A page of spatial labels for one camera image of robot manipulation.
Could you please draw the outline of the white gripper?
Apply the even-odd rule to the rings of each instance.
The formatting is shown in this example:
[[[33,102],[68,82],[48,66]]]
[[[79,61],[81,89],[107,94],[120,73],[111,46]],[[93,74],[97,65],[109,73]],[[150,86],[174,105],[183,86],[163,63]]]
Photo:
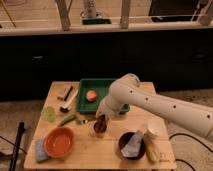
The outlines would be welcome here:
[[[105,115],[107,118],[109,118],[115,114],[116,114],[116,110],[106,100],[102,100],[100,102],[98,109],[96,111],[97,118],[99,118],[102,115]]]

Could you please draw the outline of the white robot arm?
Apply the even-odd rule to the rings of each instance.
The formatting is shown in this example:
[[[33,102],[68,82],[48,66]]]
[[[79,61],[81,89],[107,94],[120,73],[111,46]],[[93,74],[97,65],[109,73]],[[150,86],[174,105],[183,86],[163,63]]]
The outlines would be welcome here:
[[[137,75],[128,73],[113,81],[99,103],[96,116],[112,116],[125,104],[147,110],[213,143],[213,108],[186,102],[139,88]]]

